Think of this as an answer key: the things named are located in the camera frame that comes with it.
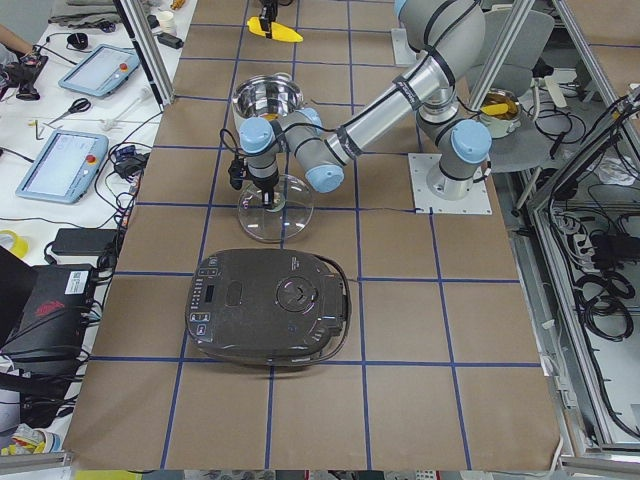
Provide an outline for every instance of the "white mounting plate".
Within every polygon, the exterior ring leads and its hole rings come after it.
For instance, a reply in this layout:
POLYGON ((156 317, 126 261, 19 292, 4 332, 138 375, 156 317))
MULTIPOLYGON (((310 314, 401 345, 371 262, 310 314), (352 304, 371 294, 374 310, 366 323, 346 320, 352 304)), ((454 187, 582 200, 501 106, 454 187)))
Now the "white mounting plate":
MULTIPOLYGON (((440 154, 410 153, 409 168, 413 203, 418 213, 453 213, 459 215, 491 215, 491 203, 484 182, 474 183, 469 194, 461 200, 445 200, 431 192, 427 186, 427 173, 440 161, 440 154)), ((478 168, 474 178, 480 178, 478 168)))
POLYGON ((393 44, 393 58, 398 67, 410 67, 416 63, 416 53, 409 48, 407 31, 404 28, 391 29, 391 43, 393 44))

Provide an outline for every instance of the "display screen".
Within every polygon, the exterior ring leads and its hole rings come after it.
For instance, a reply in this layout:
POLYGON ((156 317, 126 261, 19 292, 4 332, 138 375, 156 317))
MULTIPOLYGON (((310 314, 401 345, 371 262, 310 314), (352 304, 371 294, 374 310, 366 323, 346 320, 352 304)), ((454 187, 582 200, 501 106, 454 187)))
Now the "display screen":
POLYGON ((120 64, 126 63, 131 56, 130 53, 120 50, 102 48, 80 65, 66 81, 88 90, 100 90, 111 75, 120 69, 120 64))
POLYGON ((96 139, 91 137, 58 134, 42 156, 25 191, 65 196, 95 143, 96 139))

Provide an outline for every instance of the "yellow object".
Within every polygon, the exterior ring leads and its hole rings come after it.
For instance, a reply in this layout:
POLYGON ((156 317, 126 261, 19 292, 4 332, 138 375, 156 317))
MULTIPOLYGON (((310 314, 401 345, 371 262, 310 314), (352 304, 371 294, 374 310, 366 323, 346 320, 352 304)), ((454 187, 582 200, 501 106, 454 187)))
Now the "yellow object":
POLYGON ((84 470, 76 472, 75 480, 140 480, 141 473, 124 470, 84 470))
POLYGON ((18 258, 24 258, 29 251, 27 241, 11 230, 0 230, 0 247, 4 247, 18 258))
POLYGON ((509 105, 506 103, 496 103, 493 105, 485 105, 480 110, 482 110, 482 113, 486 115, 495 117, 496 115, 507 113, 509 111, 509 105))
MULTIPOLYGON (((251 17, 247 22, 249 31, 254 35, 260 37, 266 37, 267 34, 260 27, 260 19, 258 17, 251 17)), ((293 28, 289 28, 277 22, 271 23, 271 39, 279 42, 297 43, 303 40, 302 35, 296 32, 293 28)))

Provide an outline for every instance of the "person's arm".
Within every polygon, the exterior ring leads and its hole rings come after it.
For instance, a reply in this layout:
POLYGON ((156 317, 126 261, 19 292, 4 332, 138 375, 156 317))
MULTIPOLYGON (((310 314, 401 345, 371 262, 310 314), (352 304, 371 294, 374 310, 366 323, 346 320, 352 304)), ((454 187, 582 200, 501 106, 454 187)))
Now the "person's arm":
POLYGON ((33 45, 3 25, 0 25, 0 43, 22 55, 26 55, 33 49, 33 45))

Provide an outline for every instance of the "yellow tape roll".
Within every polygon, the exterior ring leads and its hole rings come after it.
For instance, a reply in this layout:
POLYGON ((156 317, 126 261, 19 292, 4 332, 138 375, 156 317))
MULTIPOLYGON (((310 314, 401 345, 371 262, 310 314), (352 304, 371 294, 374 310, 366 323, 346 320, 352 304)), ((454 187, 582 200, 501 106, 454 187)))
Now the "yellow tape roll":
POLYGON ((4 247, 18 258, 24 258, 29 251, 27 241, 11 230, 0 230, 0 247, 4 247))

